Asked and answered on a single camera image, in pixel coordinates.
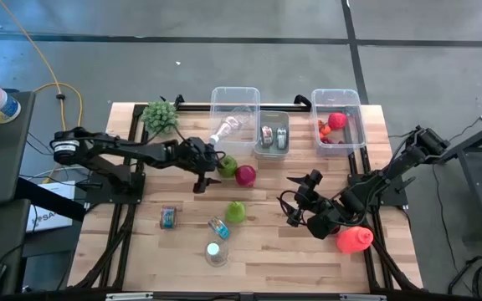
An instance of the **clear plastic bin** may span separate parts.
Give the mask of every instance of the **clear plastic bin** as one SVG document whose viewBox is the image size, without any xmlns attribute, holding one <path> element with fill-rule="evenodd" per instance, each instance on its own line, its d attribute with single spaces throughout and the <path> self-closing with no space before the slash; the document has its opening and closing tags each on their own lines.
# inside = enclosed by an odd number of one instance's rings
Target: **clear plastic bin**
<svg viewBox="0 0 482 301">
<path fill-rule="evenodd" d="M 315 134 L 315 153 L 318 156 L 347 156 L 366 145 L 360 100 L 351 89 L 316 89 L 311 94 L 311 119 Z M 327 123 L 332 113 L 347 116 L 342 129 L 333 130 L 327 138 L 333 143 L 325 144 L 319 137 L 318 120 Z"/>
<path fill-rule="evenodd" d="M 263 161 L 285 160 L 288 152 L 290 152 L 290 115 L 278 111 L 260 111 L 258 128 L 260 129 L 264 125 L 273 129 L 273 144 L 268 148 L 264 148 L 260 142 L 261 132 L 258 130 L 258 143 L 254 147 L 256 159 Z M 287 129 L 286 145 L 283 150 L 280 150 L 277 146 L 276 131 L 278 128 Z"/>
<path fill-rule="evenodd" d="M 243 125 L 230 135 L 221 137 L 215 145 L 216 151 L 229 155 L 251 156 L 258 141 L 259 91 L 249 87 L 217 87 L 211 94 L 210 135 L 217 133 L 223 121 L 240 113 L 235 108 L 246 109 L 242 114 Z"/>
</svg>

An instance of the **floor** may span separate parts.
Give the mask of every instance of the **floor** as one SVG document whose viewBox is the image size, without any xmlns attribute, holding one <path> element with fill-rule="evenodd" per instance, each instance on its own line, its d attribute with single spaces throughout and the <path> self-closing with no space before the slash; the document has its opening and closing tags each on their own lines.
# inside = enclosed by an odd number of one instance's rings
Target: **floor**
<svg viewBox="0 0 482 301">
<path fill-rule="evenodd" d="M 449 138 L 482 114 L 482 43 L 474 42 L 482 41 L 482 1 L 6 3 L 29 32 L 48 34 L 38 46 L 59 80 L 84 96 L 82 126 L 91 131 L 105 128 L 112 102 L 153 101 L 159 95 L 174 99 L 177 94 L 186 101 L 208 101 L 216 86 L 254 86 L 264 102 L 276 103 L 289 103 L 296 94 L 309 96 L 317 88 L 357 89 L 364 103 L 382 105 L 391 135 L 422 125 Z M 18 28 L 1 7 L 0 33 L 7 33 L 0 35 L 1 86 L 31 90 L 52 81 L 33 48 L 17 38 Z M 83 42 L 60 41 L 61 35 Z M 364 42 L 356 42 L 355 36 Z M 369 45 L 374 39 L 393 42 Z M 412 40 L 434 42 L 403 46 Z M 46 143 L 61 129 L 55 93 L 39 93 L 31 124 L 31 132 Z M 76 98 L 69 96 L 66 104 L 66 123 L 74 126 Z M 454 143 L 481 127 L 478 123 Z M 398 143 L 392 139 L 394 147 Z M 34 175 L 52 166 L 50 157 L 28 148 L 22 173 Z M 436 166 L 436 172 L 460 268 L 466 259 L 482 254 L 482 244 L 461 242 L 464 234 L 482 229 L 482 216 L 457 161 Z M 443 293 L 456 271 L 431 166 L 415 168 L 405 178 L 410 176 L 417 177 L 407 194 L 423 282 L 428 290 Z M 67 261 L 67 254 L 35 258 L 26 284 L 55 288 Z M 37 268 L 52 263 L 48 272 Z M 465 281 L 471 285 L 470 277 Z M 463 285 L 455 292 L 469 295 Z"/>
</svg>

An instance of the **yellow cable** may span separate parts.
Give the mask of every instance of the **yellow cable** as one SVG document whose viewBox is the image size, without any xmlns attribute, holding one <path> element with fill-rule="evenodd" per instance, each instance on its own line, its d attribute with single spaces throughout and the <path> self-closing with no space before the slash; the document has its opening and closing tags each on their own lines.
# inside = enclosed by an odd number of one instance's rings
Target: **yellow cable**
<svg viewBox="0 0 482 301">
<path fill-rule="evenodd" d="M 72 89 L 77 94 L 77 97 L 79 99 L 78 126 L 81 126 L 81 119 L 83 118 L 83 98 L 81 97 L 81 94 L 78 92 L 78 90 L 76 88 L 72 87 L 71 85 L 60 83 L 57 80 L 57 77 L 55 76 L 55 72 L 53 71 L 53 69 L 51 69 L 51 65 L 48 63 L 48 60 L 44 57 L 44 54 L 42 53 L 42 51 L 40 51 L 40 49 L 37 47 L 37 44 L 31 39 L 31 37 L 29 36 L 27 31 L 23 28 L 22 24 L 18 21 L 18 19 L 16 17 L 14 17 L 13 13 L 10 11 L 10 9 L 8 9 L 7 5 L 5 5 L 3 0 L 0 0 L 0 4 L 7 11 L 10 18 L 16 23 L 16 25 L 18 25 L 18 27 L 22 31 L 23 35 L 25 35 L 25 37 L 29 40 L 31 45 L 33 45 L 34 49 L 38 52 L 38 55 L 40 55 L 40 58 L 42 58 L 42 60 L 46 64 L 46 67 L 48 67 L 48 70 L 51 73 L 51 76 L 54 78 L 54 83 L 45 84 L 41 87 L 38 87 L 37 89 L 34 90 L 34 92 L 37 93 L 41 89 L 44 89 L 46 87 L 53 86 L 53 85 L 57 87 L 57 91 L 59 92 L 59 94 L 63 93 L 60 89 L 61 85 L 64 86 L 64 87 L 68 87 L 68 88 Z M 61 119 L 61 123 L 63 125 L 63 130 L 66 130 L 66 122 L 64 121 L 64 102 L 63 102 L 62 99 L 60 99 L 60 119 Z M 49 178 L 53 175 L 56 168 L 57 168 L 57 164 L 55 164 L 53 170 L 49 173 L 48 177 L 43 181 L 44 184 L 50 182 Z"/>
<path fill-rule="evenodd" d="M 46 63 L 46 67 L 48 67 L 49 72 L 51 73 L 51 76 L 54 78 L 54 82 L 55 82 L 55 85 L 57 86 L 57 90 L 58 90 L 59 94 L 62 94 L 62 92 L 60 91 L 60 87 L 59 87 L 59 81 L 57 80 L 57 77 L 55 76 L 54 71 L 51 69 L 51 65 L 49 65 L 48 60 L 44 57 L 44 54 L 42 54 L 42 51 L 40 51 L 40 49 L 38 49 L 37 44 L 33 42 L 31 37 L 29 37 L 29 34 L 25 31 L 25 29 L 23 29 L 22 24 L 16 19 L 16 17 L 14 17 L 13 13 L 10 11 L 10 9 L 7 8 L 7 5 L 5 5 L 3 0 L 0 0 L 0 4 L 1 4 L 1 6 L 3 6 L 3 8 L 5 8 L 8 15 L 10 16 L 10 18 L 13 19 L 13 21 L 16 23 L 16 25 L 18 25 L 18 27 L 20 27 L 20 30 L 22 30 L 22 33 L 29 40 L 29 42 L 31 42 L 33 47 L 37 50 L 38 54 L 40 55 L 40 58 L 42 58 L 42 60 Z"/>
</svg>

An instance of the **green plant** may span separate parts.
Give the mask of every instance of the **green plant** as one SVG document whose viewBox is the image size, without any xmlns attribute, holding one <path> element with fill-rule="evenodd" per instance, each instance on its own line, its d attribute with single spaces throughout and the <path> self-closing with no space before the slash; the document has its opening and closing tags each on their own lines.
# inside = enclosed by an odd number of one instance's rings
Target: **green plant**
<svg viewBox="0 0 482 301">
<path fill-rule="evenodd" d="M 165 100 L 148 103 L 141 120 L 151 134 L 170 134 L 178 126 L 176 108 Z"/>
</svg>

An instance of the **wooden table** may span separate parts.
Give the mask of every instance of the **wooden table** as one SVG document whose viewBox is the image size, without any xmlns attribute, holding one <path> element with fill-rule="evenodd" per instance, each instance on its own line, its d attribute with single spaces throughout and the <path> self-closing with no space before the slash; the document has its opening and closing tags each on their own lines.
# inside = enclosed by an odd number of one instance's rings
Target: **wooden table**
<svg viewBox="0 0 482 301">
<path fill-rule="evenodd" d="M 134 105 L 113 104 L 107 133 L 128 136 Z M 392 155 L 382 107 L 364 105 L 361 112 L 371 167 L 382 168 Z M 180 113 L 179 129 L 186 137 L 206 138 L 208 120 L 208 112 Z M 223 184 L 209 186 L 204 194 L 195 195 L 192 193 L 195 175 L 174 167 L 161 171 L 147 167 L 145 196 L 137 207 L 124 290 L 368 292 L 362 254 L 339 253 L 334 237 L 321 241 L 313 238 L 305 227 L 288 226 L 276 200 L 283 190 L 296 190 L 297 185 L 288 181 L 287 176 L 303 176 L 312 169 L 320 170 L 324 176 L 317 187 L 324 196 L 333 196 L 346 185 L 350 173 L 346 157 L 315 157 L 312 129 L 309 114 L 290 113 L 290 153 L 284 162 L 238 158 L 239 164 L 250 164 L 258 172 L 251 189 L 237 186 L 234 180 L 225 180 Z M 111 159 L 122 162 L 121 158 Z M 213 268 L 203 253 L 207 242 L 215 237 L 207 222 L 213 216 L 223 217 L 231 201 L 244 202 L 247 220 L 230 227 L 228 263 Z M 176 230 L 159 228 L 160 210 L 165 205 L 178 208 Z M 112 212 L 113 206 L 104 204 L 86 216 L 69 276 L 70 285 L 79 282 L 104 251 Z M 406 217 L 392 207 L 383 207 L 380 215 L 387 250 L 405 274 L 421 287 Z M 377 279 L 382 283 L 380 263 L 373 253 Z M 117 263 L 116 254 L 111 278 Z"/>
</svg>

